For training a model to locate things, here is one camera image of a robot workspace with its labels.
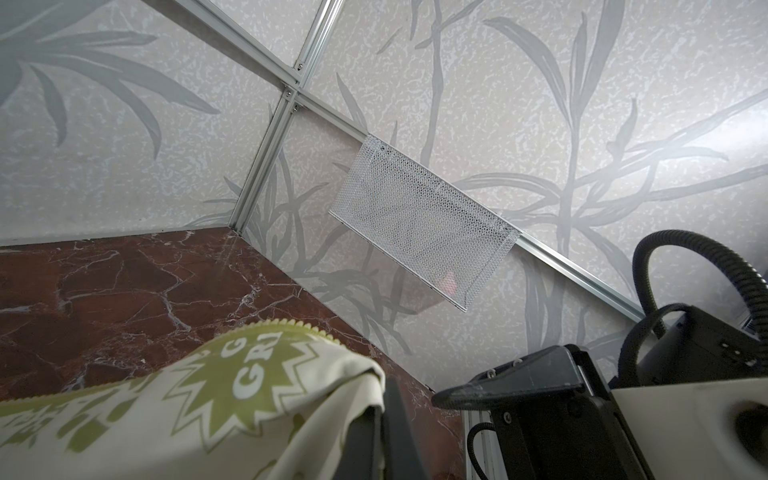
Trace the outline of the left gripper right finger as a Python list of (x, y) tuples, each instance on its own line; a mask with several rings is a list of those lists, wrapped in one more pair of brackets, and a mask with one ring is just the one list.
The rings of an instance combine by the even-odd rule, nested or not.
[(428, 473), (411, 428), (397, 380), (388, 377), (384, 392), (382, 441), (386, 480), (427, 480)]

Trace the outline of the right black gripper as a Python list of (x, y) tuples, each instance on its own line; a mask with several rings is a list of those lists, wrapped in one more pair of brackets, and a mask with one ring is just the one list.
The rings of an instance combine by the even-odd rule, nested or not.
[(445, 410), (491, 411), (510, 479), (652, 479), (608, 385), (589, 384), (586, 353), (556, 345), (433, 395)]

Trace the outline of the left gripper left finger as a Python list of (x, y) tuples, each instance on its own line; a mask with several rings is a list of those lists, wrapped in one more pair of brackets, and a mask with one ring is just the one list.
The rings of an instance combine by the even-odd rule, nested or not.
[(368, 407), (347, 429), (334, 480), (376, 480), (381, 476), (382, 409)]

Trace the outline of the white green printed jacket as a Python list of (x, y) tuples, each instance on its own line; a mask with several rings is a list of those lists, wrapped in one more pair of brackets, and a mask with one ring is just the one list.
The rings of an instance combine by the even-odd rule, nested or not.
[(1, 405), (5, 479), (329, 479), (385, 374), (293, 319), (247, 325), (147, 376)]

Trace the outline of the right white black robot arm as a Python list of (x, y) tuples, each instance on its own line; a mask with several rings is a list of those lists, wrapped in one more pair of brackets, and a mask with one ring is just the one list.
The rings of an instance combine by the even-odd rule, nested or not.
[(510, 479), (763, 479), (767, 381), (758, 340), (694, 307), (649, 350), (639, 332), (606, 382), (589, 354), (553, 346), (434, 395), (485, 411)]

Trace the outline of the pink object in basket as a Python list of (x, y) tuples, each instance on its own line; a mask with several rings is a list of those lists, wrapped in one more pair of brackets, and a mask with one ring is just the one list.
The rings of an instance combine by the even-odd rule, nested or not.
[(456, 274), (448, 270), (441, 279), (437, 281), (437, 288), (444, 295), (453, 298), (459, 290), (459, 282)]

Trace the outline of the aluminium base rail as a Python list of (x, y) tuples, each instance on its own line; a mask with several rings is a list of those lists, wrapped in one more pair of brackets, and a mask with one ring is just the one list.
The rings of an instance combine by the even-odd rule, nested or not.
[[(464, 450), (466, 460), (466, 478), (467, 479), (480, 479), (475, 468), (472, 465), (470, 456), (468, 453), (468, 433), (477, 424), (490, 423), (491, 418), (487, 412), (478, 411), (464, 411), (461, 413), (463, 429), (464, 429)], [(492, 453), (492, 440), (495, 439), (492, 431), (483, 430), (475, 435), (473, 438), (473, 450), (478, 465), (483, 470), (484, 474), (489, 479), (495, 478), (495, 467), (493, 464)]]

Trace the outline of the aluminium frame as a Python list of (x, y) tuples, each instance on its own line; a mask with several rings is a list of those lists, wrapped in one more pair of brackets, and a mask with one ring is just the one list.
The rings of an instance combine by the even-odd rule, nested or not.
[[(282, 62), (213, 2), (179, 1), (177, 4), (207, 29), (222, 37), (237, 53), (254, 61), (261, 68), (259, 73), (261, 76), (278, 81), (283, 86), (281, 98), (269, 121), (229, 221), (229, 226), (242, 234), (254, 212), (259, 194), (272, 170), (277, 154), (282, 148), (285, 134), (296, 110), (305, 108), (311, 111), (358, 142), (364, 141), (368, 135), (365, 127), (355, 124), (308, 90), (308, 82), (341, 13), (343, 3), (341, 1), (321, 3), (297, 63), (293, 67)], [(627, 319), (634, 322), (642, 319), (642, 309), (636, 302), (530, 234), (521, 232), (516, 246)]]

